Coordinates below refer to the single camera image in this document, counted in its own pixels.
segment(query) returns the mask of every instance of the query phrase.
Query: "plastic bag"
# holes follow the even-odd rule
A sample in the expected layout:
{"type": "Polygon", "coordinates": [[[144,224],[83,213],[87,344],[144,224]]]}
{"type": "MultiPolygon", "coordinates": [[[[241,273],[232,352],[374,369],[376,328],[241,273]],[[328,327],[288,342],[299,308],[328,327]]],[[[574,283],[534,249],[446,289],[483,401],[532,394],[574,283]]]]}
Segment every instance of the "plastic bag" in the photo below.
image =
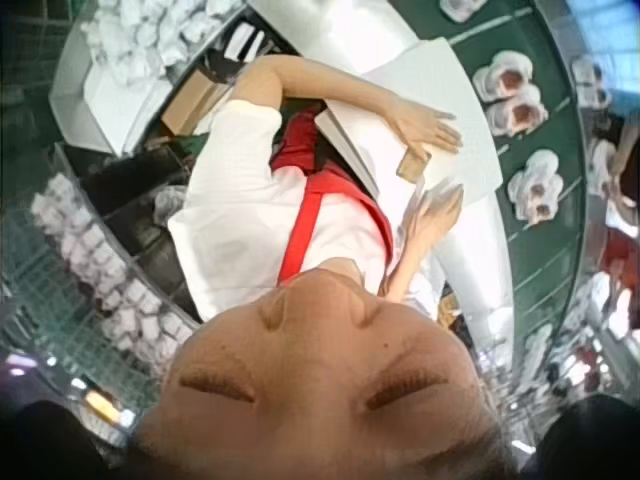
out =
{"type": "Polygon", "coordinates": [[[160,190],[155,197],[153,207],[153,222],[162,227],[167,226],[169,219],[184,205],[187,187],[168,186],[160,190]]]}

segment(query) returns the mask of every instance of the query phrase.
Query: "hand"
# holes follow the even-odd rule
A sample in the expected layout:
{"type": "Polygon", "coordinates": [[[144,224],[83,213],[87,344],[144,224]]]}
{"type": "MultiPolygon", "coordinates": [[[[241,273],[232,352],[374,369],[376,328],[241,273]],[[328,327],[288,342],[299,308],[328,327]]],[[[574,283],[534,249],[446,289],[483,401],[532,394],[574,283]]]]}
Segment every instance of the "hand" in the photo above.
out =
{"type": "Polygon", "coordinates": [[[622,195],[620,191],[620,178],[616,176],[611,177],[609,182],[602,186],[602,189],[605,195],[615,202],[616,199],[622,195]]]}
{"type": "Polygon", "coordinates": [[[434,199],[427,192],[409,219],[405,252],[422,259],[458,221],[463,197],[462,186],[454,188],[444,198],[434,199]]]}
{"type": "Polygon", "coordinates": [[[454,115],[394,96],[385,109],[385,119],[398,138],[425,162],[430,158],[423,144],[429,143],[452,153],[462,146],[460,134],[441,120],[454,115]]]}

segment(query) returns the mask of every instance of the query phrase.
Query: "woman's left hand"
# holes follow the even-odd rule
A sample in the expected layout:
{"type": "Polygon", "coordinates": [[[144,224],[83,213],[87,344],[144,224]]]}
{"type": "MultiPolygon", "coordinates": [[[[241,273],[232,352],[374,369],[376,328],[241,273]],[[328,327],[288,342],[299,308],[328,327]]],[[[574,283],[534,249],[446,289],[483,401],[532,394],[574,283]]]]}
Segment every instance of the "woman's left hand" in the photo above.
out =
{"type": "Polygon", "coordinates": [[[442,121],[454,119],[450,113],[394,96],[384,117],[398,138],[425,161],[429,159],[425,143],[452,153],[462,146],[460,134],[442,121]]]}

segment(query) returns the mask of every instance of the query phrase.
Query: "woman's right hand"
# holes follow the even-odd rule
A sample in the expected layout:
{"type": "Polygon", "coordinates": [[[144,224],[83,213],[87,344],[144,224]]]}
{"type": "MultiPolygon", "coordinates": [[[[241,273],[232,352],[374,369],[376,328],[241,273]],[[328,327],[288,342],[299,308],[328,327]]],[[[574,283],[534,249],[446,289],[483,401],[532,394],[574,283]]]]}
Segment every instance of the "woman's right hand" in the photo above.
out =
{"type": "Polygon", "coordinates": [[[442,240],[460,217],[463,197],[462,185],[442,198],[434,199],[431,192],[427,192],[409,219],[405,253],[422,259],[442,240]]]}

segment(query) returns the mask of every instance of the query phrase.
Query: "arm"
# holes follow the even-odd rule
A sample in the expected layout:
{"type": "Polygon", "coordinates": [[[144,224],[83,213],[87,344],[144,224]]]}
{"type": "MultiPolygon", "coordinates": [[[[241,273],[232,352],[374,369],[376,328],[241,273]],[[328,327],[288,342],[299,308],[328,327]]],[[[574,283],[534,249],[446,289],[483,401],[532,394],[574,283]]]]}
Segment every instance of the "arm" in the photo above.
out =
{"type": "MultiPolygon", "coordinates": [[[[431,247],[426,249],[425,255],[430,250],[431,247]]],[[[396,268],[382,281],[378,296],[390,302],[401,303],[409,291],[413,276],[418,273],[421,260],[422,257],[417,258],[405,247],[396,268]]]]}
{"type": "Polygon", "coordinates": [[[639,138],[640,111],[636,110],[629,115],[629,118],[624,123],[624,127],[622,127],[618,150],[611,165],[610,173],[612,176],[620,176],[625,168],[627,168],[627,163],[629,163],[629,159],[631,158],[631,152],[639,138]]]}
{"type": "Polygon", "coordinates": [[[411,215],[400,261],[383,280],[379,296],[391,302],[404,300],[422,259],[458,221],[463,195],[462,187],[457,187],[444,198],[434,201],[427,192],[411,215]]]}
{"type": "Polygon", "coordinates": [[[258,59],[238,80],[231,98],[279,109],[283,96],[338,100],[374,112],[421,158],[426,159],[423,143],[453,152],[461,145],[460,135],[440,121],[452,115],[300,57],[271,55],[258,59]]]}
{"type": "Polygon", "coordinates": [[[624,203],[622,194],[615,195],[613,197],[613,202],[616,206],[616,209],[618,210],[618,213],[625,222],[633,227],[638,226],[638,211],[635,208],[631,208],[624,203]]]}

